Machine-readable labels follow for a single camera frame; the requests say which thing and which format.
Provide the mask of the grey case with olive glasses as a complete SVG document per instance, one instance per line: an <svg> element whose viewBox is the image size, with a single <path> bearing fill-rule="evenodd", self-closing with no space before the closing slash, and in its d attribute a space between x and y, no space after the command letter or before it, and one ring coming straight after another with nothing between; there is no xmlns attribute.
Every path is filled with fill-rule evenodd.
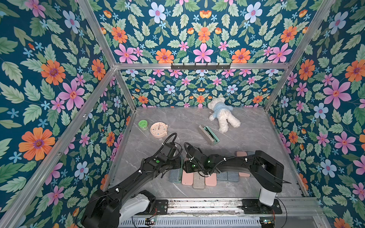
<svg viewBox="0 0 365 228"><path fill-rule="evenodd" d="M183 170L180 169L173 169L169 171L169 182L171 183L181 183L182 182L182 174Z"/></svg>

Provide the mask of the grey case with black sunglasses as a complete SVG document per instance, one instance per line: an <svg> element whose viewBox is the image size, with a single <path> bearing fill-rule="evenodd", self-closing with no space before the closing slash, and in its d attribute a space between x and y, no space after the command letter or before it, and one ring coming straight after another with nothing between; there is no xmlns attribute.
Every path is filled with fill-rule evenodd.
<svg viewBox="0 0 365 228"><path fill-rule="evenodd" d="M205 188L205 178L198 172L194 173L193 188L202 190Z"/></svg>

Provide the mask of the pink case with brown sunglasses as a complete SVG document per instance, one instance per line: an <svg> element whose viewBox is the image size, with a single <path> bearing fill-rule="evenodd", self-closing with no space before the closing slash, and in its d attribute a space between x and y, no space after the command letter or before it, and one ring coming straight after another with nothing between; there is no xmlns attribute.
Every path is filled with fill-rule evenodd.
<svg viewBox="0 0 365 228"><path fill-rule="evenodd" d="M182 180L181 184L186 186L192 186L194 183L194 173L187 173L186 171L182 171Z"/></svg>

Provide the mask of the mint case with black glasses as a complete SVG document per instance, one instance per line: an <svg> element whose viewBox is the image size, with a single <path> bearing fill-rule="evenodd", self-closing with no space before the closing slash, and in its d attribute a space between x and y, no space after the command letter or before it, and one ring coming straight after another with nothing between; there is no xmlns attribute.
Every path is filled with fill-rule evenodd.
<svg viewBox="0 0 365 228"><path fill-rule="evenodd" d="M200 125L198 126L198 130L210 145L216 145L220 142L220 140L210 127Z"/></svg>

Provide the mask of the mint case with white glasses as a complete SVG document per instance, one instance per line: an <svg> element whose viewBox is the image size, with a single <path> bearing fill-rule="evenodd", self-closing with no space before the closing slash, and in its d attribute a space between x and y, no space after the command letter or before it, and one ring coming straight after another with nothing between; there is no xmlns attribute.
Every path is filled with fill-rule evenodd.
<svg viewBox="0 0 365 228"><path fill-rule="evenodd" d="M222 173L218 173L216 175L217 181L227 181L228 180L228 173L227 172L222 172Z"/></svg>

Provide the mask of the grey case with yellow glasses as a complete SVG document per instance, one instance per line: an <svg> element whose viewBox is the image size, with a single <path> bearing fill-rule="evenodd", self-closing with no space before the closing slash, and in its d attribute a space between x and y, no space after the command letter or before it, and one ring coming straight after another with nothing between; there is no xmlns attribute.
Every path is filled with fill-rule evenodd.
<svg viewBox="0 0 365 228"><path fill-rule="evenodd" d="M239 182L240 176L238 172L227 172L228 182Z"/></svg>

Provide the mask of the pink case with purple glasses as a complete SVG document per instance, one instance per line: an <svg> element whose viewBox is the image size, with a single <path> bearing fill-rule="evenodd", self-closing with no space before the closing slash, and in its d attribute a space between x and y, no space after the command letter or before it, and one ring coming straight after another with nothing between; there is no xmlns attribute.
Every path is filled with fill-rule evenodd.
<svg viewBox="0 0 365 228"><path fill-rule="evenodd" d="M244 151L237 151L236 152L236 156L237 157L244 157L244 156L247 156L247 152L244 152ZM249 173L239 173L239 176L240 177L244 177L244 178L249 178L251 175Z"/></svg>

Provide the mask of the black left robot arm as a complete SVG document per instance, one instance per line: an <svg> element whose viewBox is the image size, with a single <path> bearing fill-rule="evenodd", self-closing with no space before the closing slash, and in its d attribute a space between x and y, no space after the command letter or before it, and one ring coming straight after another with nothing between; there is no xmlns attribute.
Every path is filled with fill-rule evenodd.
<svg viewBox="0 0 365 228"><path fill-rule="evenodd" d="M141 166L116 186L96 191L86 205L81 224L85 228L117 228L122 217L120 210L146 183L169 170L181 168L182 147L167 142L152 156L141 161Z"/></svg>

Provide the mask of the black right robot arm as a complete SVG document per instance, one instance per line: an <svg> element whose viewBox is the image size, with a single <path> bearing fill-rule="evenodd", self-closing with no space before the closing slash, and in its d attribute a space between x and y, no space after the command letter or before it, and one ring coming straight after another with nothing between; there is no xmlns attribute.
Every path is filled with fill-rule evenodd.
<svg viewBox="0 0 365 228"><path fill-rule="evenodd" d="M198 147L184 143L188 161L183 164L186 173L199 172L204 177L214 173L249 173L261 185L260 204L273 206L276 195L282 192L284 165L268 155L256 150L246 156L205 155Z"/></svg>

